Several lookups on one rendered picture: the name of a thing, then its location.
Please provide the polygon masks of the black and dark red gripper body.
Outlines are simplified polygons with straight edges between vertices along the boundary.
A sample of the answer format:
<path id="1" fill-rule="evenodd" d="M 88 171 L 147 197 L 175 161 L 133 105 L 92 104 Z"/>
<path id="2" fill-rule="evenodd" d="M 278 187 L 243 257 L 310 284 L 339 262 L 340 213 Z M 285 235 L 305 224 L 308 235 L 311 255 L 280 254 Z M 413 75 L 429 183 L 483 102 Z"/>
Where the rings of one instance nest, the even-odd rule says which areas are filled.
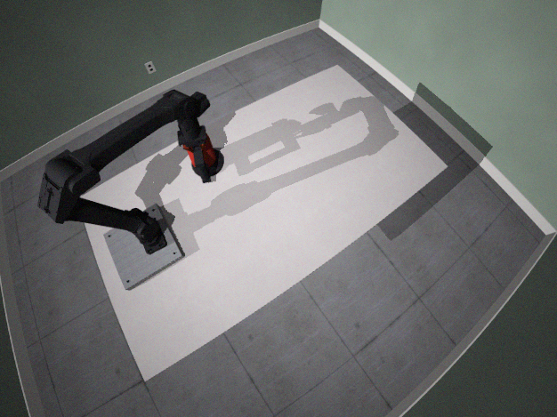
<path id="1" fill-rule="evenodd" d="M 182 132 L 181 131 L 177 132 L 179 146 L 185 144 L 186 148 L 189 148 L 189 147 L 202 145 L 202 144 L 206 143 L 204 141 L 204 140 L 207 140 L 206 128 L 205 128 L 204 125 L 200 126 L 200 132 L 198 130 L 197 123 L 190 130 L 183 130 L 183 129 L 181 129 L 181 130 L 182 130 Z M 182 134 L 183 134 L 183 136 L 182 136 Z"/>

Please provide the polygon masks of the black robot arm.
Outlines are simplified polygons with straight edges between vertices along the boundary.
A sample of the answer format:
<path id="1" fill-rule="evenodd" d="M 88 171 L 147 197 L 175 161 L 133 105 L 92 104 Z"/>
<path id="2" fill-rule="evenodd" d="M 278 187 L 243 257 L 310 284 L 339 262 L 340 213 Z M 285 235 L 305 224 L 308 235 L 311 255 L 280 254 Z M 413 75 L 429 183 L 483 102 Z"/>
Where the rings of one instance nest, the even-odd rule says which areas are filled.
<path id="1" fill-rule="evenodd" d="M 166 247 L 159 223 L 147 212 L 120 210 L 80 196 L 101 180 L 101 169 L 160 127 L 177 120 L 181 132 L 196 123 L 200 132 L 197 117 L 209 107 L 201 92 L 189 96 L 172 90 L 92 143 L 73 152 L 66 149 L 46 163 L 37 206 L 56 223 L 79 221 L 132 232 L 147 254 Z"/>

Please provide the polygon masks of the black round disk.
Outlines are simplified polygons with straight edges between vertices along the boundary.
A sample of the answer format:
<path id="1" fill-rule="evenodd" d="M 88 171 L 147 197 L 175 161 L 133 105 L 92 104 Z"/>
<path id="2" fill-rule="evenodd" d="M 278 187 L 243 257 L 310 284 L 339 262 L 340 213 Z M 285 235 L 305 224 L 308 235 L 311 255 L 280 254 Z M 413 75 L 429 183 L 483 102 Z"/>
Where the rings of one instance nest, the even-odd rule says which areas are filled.
<path id="1" fill-rule="evenodd" d="M 209 169 L 210 177 L 216 175 L 222 169 L 224 163 L 222 153 L 217 149 L 214 149 L 214 153 L 216 155 L 216 160 L 215 160 L 215 164 Z M 198 170 L 192 165 L 192 163 L 191 163 L 191 167 L 195 172 L 195 174 L 200 176 Z"/>

